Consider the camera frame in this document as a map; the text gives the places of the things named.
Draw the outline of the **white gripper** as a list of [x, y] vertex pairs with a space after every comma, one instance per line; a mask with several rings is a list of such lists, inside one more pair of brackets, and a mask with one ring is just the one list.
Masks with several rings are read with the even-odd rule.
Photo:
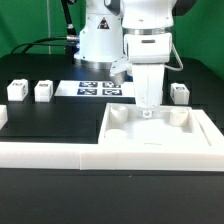
[[[125, 54], [131, 64], [135, 102], [140, 110], [155, 110], [161, 104], [165, 64], [170, 60], [172, 35], [131, 35], [124, 37]], [[151, 118], [152, 111], [143, 111]]]

